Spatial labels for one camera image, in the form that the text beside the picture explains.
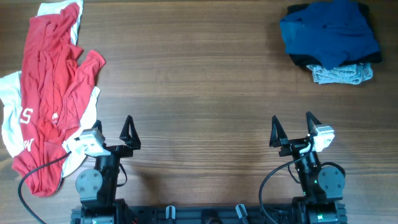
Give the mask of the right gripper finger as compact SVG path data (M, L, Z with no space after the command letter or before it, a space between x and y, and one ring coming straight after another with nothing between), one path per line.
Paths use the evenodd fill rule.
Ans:
M307 129L309 134L317 134L317 127L321 125L321 122L313 115L312 112L306 112Z
M271 129L269 146L282 147L286 144L288 144L288 137L277 116L274 115L272 117L272 129Z

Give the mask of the red printed t-shirt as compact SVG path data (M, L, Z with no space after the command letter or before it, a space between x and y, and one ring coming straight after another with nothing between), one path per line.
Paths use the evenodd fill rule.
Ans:
M62 179L62 144L80 128L90 102L95 77L105 59L95 50L82 63L83 49L71 41L70 30L78 19L75 3L59 14L30 19L22 61L20 124L24 146L12 168L25 177L32 195L48 197Z

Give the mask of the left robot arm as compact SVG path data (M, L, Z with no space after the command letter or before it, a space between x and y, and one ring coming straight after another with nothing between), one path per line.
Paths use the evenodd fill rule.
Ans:
M81 208L72 210L70 223L137 223L137 217L126 201L116 198L117 188L125 185L118 183L119 173L126 172L121 159L132 157L133 151L141 148L132 116L127 116L119 139L124 143L107 146L99 120L75 139L87 156L95 158L95 166L76 178Z

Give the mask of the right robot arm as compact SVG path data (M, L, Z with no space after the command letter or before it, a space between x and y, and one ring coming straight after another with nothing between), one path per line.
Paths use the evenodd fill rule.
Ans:
M334 129L306 113L308 134L304 138L289 139L280 121L272 117L271 147L279 147L279 156L292 156L303 195L294 197L288 206L287 217L279 223L348 222L343 199L346 172L334 162L321 163L318 153L326 149L335 137Z

